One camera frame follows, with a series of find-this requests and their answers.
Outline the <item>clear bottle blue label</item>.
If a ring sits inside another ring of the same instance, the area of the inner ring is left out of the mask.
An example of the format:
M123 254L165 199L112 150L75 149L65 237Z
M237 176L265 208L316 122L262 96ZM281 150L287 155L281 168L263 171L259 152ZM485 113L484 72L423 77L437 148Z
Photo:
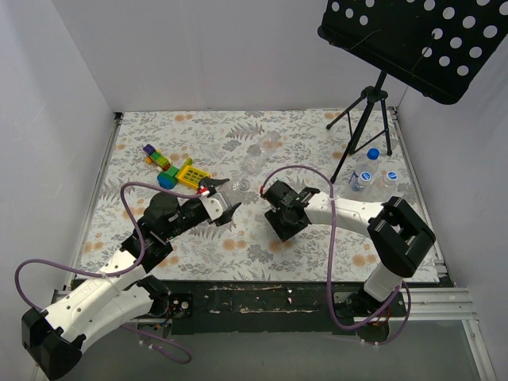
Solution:
M370 148L367 154L357 161L353 173L359 174L362 171L368 171L373 178L379 167L379 155L380 151L377 148Z

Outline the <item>blue white bottle cap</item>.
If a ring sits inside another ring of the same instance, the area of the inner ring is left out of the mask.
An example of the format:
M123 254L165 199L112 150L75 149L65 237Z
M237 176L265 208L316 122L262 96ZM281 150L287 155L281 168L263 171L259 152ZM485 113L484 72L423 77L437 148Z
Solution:
M363 171L359 176L359 180L368 183L371 181L371 174L367 171Z
M390 180L390 181L396 181L398 179L398 175L396 172L394 171L389 171L387 173L387 178Z

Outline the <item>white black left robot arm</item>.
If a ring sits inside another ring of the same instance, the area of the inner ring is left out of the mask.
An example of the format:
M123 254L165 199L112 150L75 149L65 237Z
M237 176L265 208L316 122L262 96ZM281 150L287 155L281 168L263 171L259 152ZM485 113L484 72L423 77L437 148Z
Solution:
M165 317L172 303L152 270L173 250L171 240L208 222L231 222L237 205L221 192L223 179L205 177L197 194L156 187L133 233L102 266L59 301L32 307L21 318L24 349L50 380L65 376L98 339L128 321Z

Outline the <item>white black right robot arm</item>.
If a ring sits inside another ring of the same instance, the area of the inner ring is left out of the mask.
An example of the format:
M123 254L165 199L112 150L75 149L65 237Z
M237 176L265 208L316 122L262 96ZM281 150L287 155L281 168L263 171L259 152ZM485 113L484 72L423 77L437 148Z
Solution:
M404 279L413 277L433 247L436 236L400 197L386 202L361 202L333 199L324 191L306 187L296 192L276 181L261 194L271 209L265 218L284 242L308 225L329 225L371 239L380 259L355 297L368 315L386 309L388 298Z

